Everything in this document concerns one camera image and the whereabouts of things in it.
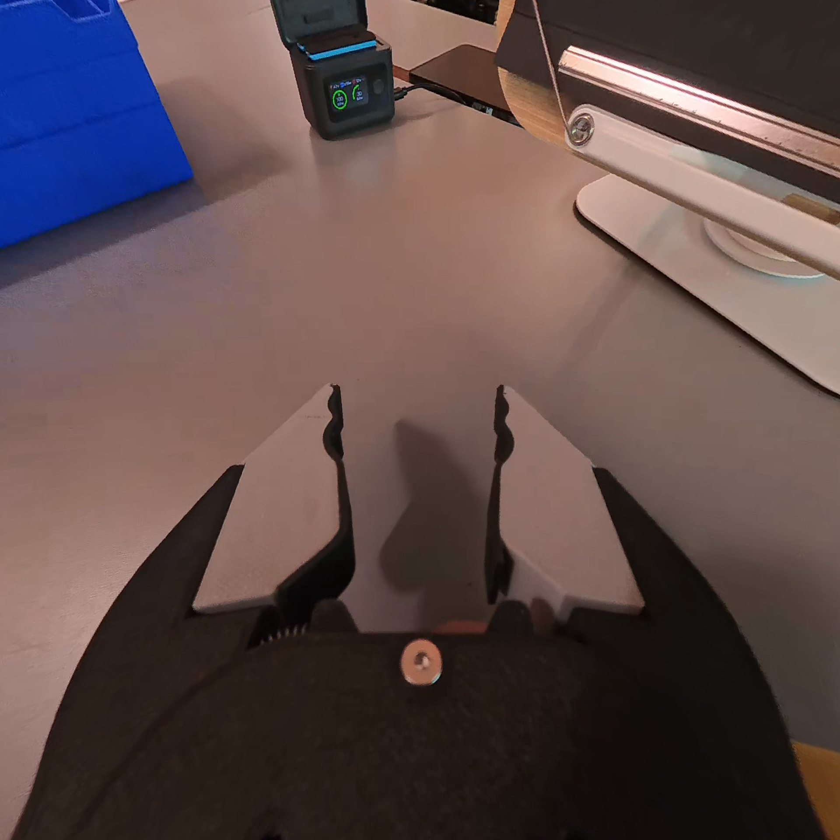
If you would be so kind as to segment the dark brown flat panel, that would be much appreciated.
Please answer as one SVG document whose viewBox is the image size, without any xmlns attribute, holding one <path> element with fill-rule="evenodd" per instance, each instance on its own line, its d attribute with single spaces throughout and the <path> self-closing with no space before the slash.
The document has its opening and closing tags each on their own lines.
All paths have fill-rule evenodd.
<svg viewBox="0 0 840 840">
<path fill-rule="evenodd" d="M 408 80 L 415 87 L 520 126 L 501 88 L 493 51 L 458 45 L 410 70 Z"/>
</svg>

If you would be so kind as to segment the black charging case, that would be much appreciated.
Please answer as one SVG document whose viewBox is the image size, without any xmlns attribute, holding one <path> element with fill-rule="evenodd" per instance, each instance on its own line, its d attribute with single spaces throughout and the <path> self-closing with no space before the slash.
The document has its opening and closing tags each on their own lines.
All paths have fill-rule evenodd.
<svg viewBox="0 0 840 840">
<path fill-rule="evenodd" d="M 392 48 L 368 28 L 365 1 L 272 1 L 304 114 L 325 140 L 393 120 Z"/>
</svg>

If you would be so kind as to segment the yellow plastic bin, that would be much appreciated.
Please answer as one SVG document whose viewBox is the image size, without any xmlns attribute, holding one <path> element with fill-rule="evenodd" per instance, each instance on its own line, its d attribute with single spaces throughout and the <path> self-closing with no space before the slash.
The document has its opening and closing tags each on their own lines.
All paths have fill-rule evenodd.
<svg viewBox="0 0 840 840">
<path fill-rule="evenodd" d="M 796 741 L 791 746 L 825 837 L 839 839 L 839 752 Z"/>
</svg>

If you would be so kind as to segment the blue plastic bin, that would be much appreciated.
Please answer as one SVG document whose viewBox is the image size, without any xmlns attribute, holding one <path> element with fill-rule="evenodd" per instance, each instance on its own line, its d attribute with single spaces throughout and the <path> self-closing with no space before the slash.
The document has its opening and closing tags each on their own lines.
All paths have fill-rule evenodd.
<svg viewBox="0 0 840 840">
<path fill-rule="evenodd" d="M 191 181 L 118 2 L 1 2 L 1 246 Z"/>
</svg>

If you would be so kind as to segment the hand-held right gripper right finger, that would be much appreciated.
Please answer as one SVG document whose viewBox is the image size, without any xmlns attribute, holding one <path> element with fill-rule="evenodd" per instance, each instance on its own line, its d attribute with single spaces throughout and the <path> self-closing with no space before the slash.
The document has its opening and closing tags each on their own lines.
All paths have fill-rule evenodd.
<svg viewBox="0 0 840 840">
<path fill-rule="evenodd" d="M 493 417 L 488 603 L 537 605 L 558 622 L 577 608 L 639 616 L 644 598 L 593 463 L 508 385 Z"/>
</svg>

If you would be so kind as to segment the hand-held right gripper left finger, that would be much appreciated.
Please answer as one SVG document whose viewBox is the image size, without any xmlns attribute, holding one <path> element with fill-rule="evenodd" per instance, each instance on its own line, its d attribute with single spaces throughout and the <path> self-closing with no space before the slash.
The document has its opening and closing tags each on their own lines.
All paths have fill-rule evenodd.
<svg viewBox="0 0 840 840">
<path fill-rule="evenodd" d="M 245 459 L 192 607 L 311 615 L 355 567 L 340 387 L 326 384 Z"/>
</svg>

